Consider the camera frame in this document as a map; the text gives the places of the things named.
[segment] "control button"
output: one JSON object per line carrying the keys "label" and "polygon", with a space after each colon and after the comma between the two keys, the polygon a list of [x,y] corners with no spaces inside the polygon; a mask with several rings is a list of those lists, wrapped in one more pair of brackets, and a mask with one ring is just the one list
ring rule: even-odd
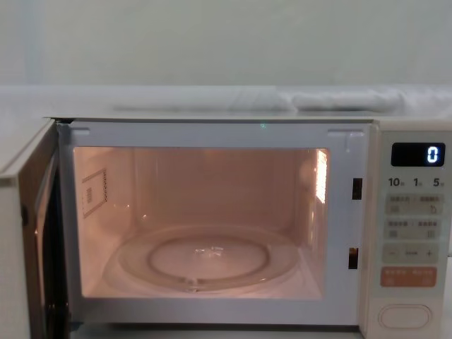
{"label": "control button", "polygon": [[398,330],[419,329],[432,318],[432,311],[424,305],[390,305],[380,311],[379,323]]}
{"label": "control button", "polygon": [[381,269],[382,287],[435,287],[436,267],[386,266]]}
{"label": "control button", "polygon": [[404,263],[437,263],[438,244],[406,244],[403,252]]}
{"label": "control button", "polygon": [[386,244],[383,247],[383,262],[384,263],[400,263],[402,260],[403,245]]}
{"label": "control button", "polygon": [[389,218],[384,226],[385,239],[423,239],[439,238],[441,221],[439,219]]}
{"label": "control button", "polygon": [[437,263],[438,244],[386,244],[384,263]]}
{"label": "control button", "polygon": [[389,194],[386,213],[389,215],[440,215],[443,212],[442,194]]}

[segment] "door release button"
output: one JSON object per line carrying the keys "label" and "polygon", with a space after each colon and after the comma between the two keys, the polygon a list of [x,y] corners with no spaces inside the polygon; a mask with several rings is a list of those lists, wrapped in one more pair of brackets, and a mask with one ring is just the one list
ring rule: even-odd
{"label": "door release button", "polygon": [[390,305],[379,314],[381,326],[398,330],[412,330],[426,326],[432,312],[424,305]]}

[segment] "microwave door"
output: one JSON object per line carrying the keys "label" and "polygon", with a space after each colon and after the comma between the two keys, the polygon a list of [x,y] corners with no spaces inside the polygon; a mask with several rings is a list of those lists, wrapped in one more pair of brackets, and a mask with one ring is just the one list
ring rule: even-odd
{"label": "microwave door", "polygon": [[18,338],[21,333],[32,339],[65,338],[66,332],[58,134],[53,121],[39,122],[38,132],[30,135],[0,173],[1,214],[6,220],[0,259],[5,261],[3,267],[10,266],[6,283],[0,286],[11,312],[11,321],[0,320],[2,328],[10,328],[6,338]]}

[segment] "white countertop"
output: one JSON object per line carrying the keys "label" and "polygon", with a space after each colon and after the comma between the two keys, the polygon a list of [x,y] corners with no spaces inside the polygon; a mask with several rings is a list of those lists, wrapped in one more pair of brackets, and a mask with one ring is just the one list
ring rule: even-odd
{"label": "white countertop", "polygon": [[[71,339],[358,339],[359,333],[276,331],[152,331],[82,325]],[[452,258],[448,260],[441,339],[452,338]]]}

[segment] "orange button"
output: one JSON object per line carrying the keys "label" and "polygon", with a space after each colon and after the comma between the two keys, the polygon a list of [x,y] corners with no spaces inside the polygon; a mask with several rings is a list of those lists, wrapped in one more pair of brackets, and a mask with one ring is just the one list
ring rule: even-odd
{"label": "orange button", "polygon": [[394,267],[381,269],[382,287],[434,287],[436,285],[436,267]]}

